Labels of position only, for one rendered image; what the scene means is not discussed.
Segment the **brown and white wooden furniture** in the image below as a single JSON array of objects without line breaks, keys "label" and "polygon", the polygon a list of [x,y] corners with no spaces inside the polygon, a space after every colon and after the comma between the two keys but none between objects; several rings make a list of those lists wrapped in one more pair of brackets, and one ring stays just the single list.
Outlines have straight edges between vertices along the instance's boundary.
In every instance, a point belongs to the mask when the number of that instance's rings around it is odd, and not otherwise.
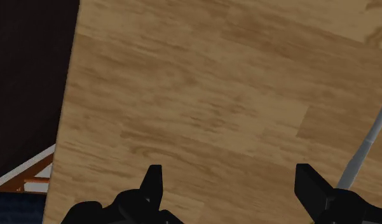
[{"label": "brown and white wooden furniture", "polygon": [[0,177],[0,192],[47,194],[56,144]]}]

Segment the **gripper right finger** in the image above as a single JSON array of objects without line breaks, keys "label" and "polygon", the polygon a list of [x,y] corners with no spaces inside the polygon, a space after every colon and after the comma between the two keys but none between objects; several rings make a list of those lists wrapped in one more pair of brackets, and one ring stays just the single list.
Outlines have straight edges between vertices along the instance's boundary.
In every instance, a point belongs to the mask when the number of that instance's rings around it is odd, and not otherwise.
[{"label": "gripper right finger", "polygon": [[294,193],[314,224],[382,224],[382,208],[332,187],[310,164],[297,164]]}]

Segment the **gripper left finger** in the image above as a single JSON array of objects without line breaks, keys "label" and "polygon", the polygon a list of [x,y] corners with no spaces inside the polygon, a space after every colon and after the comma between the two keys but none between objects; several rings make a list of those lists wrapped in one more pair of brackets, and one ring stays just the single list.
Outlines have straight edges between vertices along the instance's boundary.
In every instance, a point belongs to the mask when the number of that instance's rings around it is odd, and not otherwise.
[{"label": "gripper left finger", "polygon": [[184,224],[160,209],[162,198],[162,166],[150,165],[139,188],[120,192],[106,207],[98,201],[79,202],[60,224]]}]

